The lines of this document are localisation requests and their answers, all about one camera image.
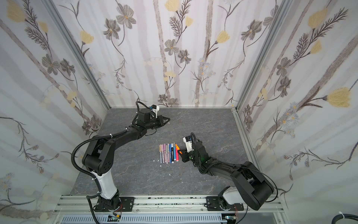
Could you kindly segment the black white marker pen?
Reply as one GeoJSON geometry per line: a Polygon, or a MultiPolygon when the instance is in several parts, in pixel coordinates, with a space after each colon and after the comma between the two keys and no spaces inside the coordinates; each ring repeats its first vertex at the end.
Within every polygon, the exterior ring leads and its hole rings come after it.
{"type": "Polygon", "coordinates": [[[173,144],[170,144],[170,159],[171,159],[171,163],[174,163],[175,159],[174,159],[174,147],[173,144]]]}

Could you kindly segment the pink highlighter pen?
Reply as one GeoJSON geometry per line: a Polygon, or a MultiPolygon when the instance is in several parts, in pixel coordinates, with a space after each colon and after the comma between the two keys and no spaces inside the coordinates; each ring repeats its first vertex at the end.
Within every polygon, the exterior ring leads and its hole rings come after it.
{"type": "Polygon", "coordinates": [[[179,161],[179,154],[177,148],[175,148],[175,156],[176,156],[176,161],[179,161]]]}

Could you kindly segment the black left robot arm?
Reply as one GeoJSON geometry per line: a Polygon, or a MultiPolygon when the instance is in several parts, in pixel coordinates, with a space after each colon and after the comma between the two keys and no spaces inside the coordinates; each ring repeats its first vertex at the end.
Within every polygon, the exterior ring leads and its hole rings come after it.
{"type": "Polygon", "coordinates": [[[124,131],[106,136],[96,135],[73,150],[72,165],[81,173],[89,175],[98,188],[97,194],[86,197],[91,212],[115,212],[123,206],[112,177],[115,151],[146,136],[149,129],[156,130],[169,123],[170,118],[157,115],[157,112],[156,105],[138,109],[131,125],[124,131]]]}

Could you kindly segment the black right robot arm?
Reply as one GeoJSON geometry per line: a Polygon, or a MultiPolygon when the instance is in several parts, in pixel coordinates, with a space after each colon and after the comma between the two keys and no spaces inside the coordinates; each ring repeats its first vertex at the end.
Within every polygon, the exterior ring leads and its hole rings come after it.
{"type": "Polygon", "coordinates": [[[208,155],[202,141],[194,133],[183,138],[185,149],[178,155],[183,162],[191,161],[202,175],[219,176],[231,180],[243,202],[253,210],[259,210],[274,193],[273,181],[260,172],[257,167],[246,161],[243,164],[232,164],[220,161],[208,155]]]}

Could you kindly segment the light blue highlighter pen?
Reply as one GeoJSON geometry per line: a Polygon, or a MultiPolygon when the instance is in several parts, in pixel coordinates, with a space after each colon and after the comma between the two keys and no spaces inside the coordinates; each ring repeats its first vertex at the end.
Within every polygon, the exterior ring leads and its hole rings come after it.
{"type": "Polygon", "coordinates": [[[173,161],[177,161],[177,156],[176,156],[176,144],[173,143],[172,146],[173,146],[173,148],[172,148],[172,151],[173,151],[173,161]]]}

